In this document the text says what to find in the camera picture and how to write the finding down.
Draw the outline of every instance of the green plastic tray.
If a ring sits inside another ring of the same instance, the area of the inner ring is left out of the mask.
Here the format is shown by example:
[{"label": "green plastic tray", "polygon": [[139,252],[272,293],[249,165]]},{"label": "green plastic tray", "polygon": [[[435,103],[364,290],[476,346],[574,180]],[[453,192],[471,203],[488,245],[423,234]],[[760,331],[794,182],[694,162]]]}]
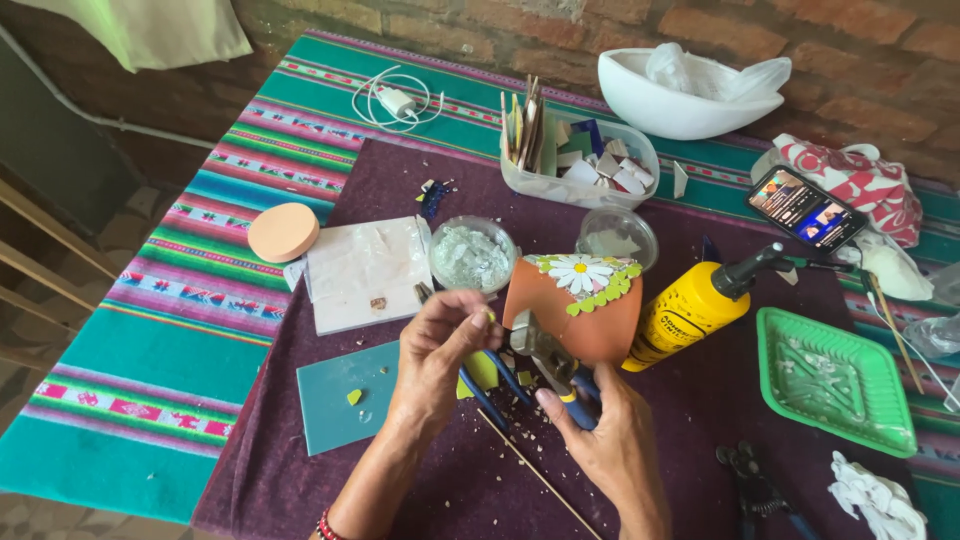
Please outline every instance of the green plastic tray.
[{"label": "green plastic tray", "polygon": [[756,313],[760,391],[777,413],[896,457],[917,453],[890,352],[789,311]]}]

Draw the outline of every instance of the white pipe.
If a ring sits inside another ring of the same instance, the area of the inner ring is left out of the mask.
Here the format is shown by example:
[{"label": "white pipe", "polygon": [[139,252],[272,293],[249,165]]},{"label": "white pipe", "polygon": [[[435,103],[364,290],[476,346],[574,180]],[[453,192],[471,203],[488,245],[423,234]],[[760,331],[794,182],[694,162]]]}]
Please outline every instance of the white pipe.
[{"label": "white pipe", "polygon": [[57,85],[53,84],[53,82],[47,77],[46,73],[44,73],[43,70],[40,69],[40,66],[36,65],[36,62],[34,61],[34,59],[30,58],[30,55],[27,54],[27,51],[23,50],[23,47],[21,47],[20,44],[16,42],[16,39],[14,39],[13,36],[11,36],[10,32],[7,32],[7,29],[4,28],[3,25],[0,25],[0,37],[2,37],[3,40],[7,42],[8,45],[10,45],[10,48],[23,61],[23,63],[27,64],[27,67],[29,67],[30,70],[34,72],[34,75],[36,75],[36,77],[40,79],[40,82],[43,83],[43,85],[46,86],[47,89],[50,90],[52,94],[54,94],[54,97],[57,98],[57,101],[63,103],[64,107],[67,107],[68,109],[72,110],[84,120],[93,122],[94,124],[99,124],[101,126],[116,128],[120,131],[137,132],[139,134],[166,138],[169,140],[175,140],[176,142],[182,142],[184,144],[192,144],[193,146],[200,146],[202,148],[213,148],[214,146],[216,146],[212,142],[199,140],[198,138],[193,138],[185,135],[172,134],[170,132],[164,132],[162,130],[155,130],[154,128],[137,126],[136,124],[128,124],[127,122],[124,122],[122,119],[111,120],[109,118],[104,118],[102,116],[94,116],[92,114],[87,113],[86,111],[77,107],[76,104],[70,101],[70,98],[66,97],[63,94],[63,92],[61,92],[60,89],[57,88]]}]

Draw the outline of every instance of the charger cable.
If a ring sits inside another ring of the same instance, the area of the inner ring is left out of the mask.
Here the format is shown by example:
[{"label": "charger cable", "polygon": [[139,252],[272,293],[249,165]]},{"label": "charger cable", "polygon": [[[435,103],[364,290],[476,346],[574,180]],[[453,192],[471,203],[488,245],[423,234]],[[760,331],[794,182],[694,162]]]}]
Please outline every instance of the charger cable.
[{"label": "charger cable", "polygon": [[903,337],[903,334],[901,334],[896,327],[894,327],[889,322],[887,322],[887,320],[883,318],[883,315],[880,315],[880,311],[876,308],[876,301],[874,300],[874,293],[872,291],[867,291],[867,299],[870,300],[870,305],[874,307],[874,313],[876,313],[876,316],[881,321],[883,321],[883,324],[887,325],[887,328],[893,331],[893,333],[900,336],[900,339],[903,340],[903,343],[906,343],[907,345],[909,345],[910,348],[913,349],[913,352],[917,354],[917,357],[923,361],[924,365],[926,366],[926,371],[929,372],[930,376],[934,380],[936,380],[938,384],[940,384],[940,387],[943,388],[945,392],[947,392],[948,400],[953,400],[953,402],[957,405],[957,407],[960,407],[960,399],[957,399],[957,397],[953,394],[953,392],[951,392],[947,388],[947,385],[944,384],[943,380],[940,379],[940,377],[937,375],[937,372],[933,371],[933,366],[930,365],[930,362],[926,360],[924,355],[920,354],[920,351],[918,351],[917,348],[913,346],[913,343],[910,343],[908,339]]},{"label": "charger cable", "polygon": [[[355,92],[353,92],[353,97],[350,98],[350,104],[353,106],[353,111],[357,113],[357,116],[362,118],[368,124],[373,124],[374,126],[390,133],[405,134],[416,128],[418,125],[425,124],[426,122],[429,122],[440,115],[440,112],[444,109],[444,93],[440,92],[440,106],[437,108],[436,112],[433,113],[433,116],[420,119],[420,115],[426,112],[426,110],[430,107],[430,90],[427,89],[423,81],[416,77],[404,75],[402,73],[390,73],[391,71],[399,68],[399,65],[395,65],[393,67],[384,69],[379,74],[363,83],[359,88],[356,89]],[[420,85],[420,87],[423,88],[424,95],[426,96],[421,104],[422,109],[418,110],[417,103],[413,100],[413,98],[404,93],[403,90],[380,85],[381,82],[390,78],[409,79]],[[357,108],[357,97],[364,89],[367,91],[367,114],[364,114]],[[380,102],[380,105],[387,110],[387,113],[393,117],[393,120],[381,122],[380,120],[376,119],[376,116],[373,115],[373,98],[376,98],[376,101]],[[396,123],[407,124],[408,127],[401,130],[387,127]]]}]

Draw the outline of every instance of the wooden chair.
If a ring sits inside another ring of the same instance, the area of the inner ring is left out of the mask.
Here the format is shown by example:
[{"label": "wooden chair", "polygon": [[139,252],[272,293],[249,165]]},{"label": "wooden chair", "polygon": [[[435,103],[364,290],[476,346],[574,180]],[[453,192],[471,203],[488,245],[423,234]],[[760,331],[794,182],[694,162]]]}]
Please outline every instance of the wooden chair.
[{"label": "wooden chair", "polygon": [[[0,180],[0,203],[7,205],[18,214],[27,218],[45,233],[50,234],[57,242],[92,264],[112,280],[116,280],[120,276],[120,269],[117,268],[106,255],[93,249],[89,244],[80,239],[79,236],[71,233],[66,227],[61,225],[60,222],[51,217],[50,214],[30,202],[26,197],[2,180]],[[3,241],[0,241],[0,261],[6,262],[13,268],[50,287],[85,309],[93,311],[97,308],[97,303],[85,298],[79,287],[15,250]],[[72,328],[69,323],[59,320],[57,315],[50,309],[24,298],[22,295],[8,288],[0,287],[0,300],[13,304],[24,311],[29,311],[33,315],[65,328],[68,331],[74,333],[77,331],[77,329]],[[16,349],[0,347],[0,358],[41,371],[49,371],[49,366],[47,365],[49,362],[22,351],[17,351]]]}]

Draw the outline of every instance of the red and white cloth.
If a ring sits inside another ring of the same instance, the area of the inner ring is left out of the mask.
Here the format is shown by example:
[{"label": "red and white cloth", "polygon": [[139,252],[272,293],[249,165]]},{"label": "red and white cloth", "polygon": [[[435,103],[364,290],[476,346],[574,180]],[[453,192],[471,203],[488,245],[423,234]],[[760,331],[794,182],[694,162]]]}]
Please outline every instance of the red and white cloth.
[{"label": "red and white cloth", "polygon": [[862,212],[878,233],[890,235],[904,248],[920,242],[924,210],[902,163],[882,160],[869,144],[833,150],[787,134],[774,144],[791,168]]}]

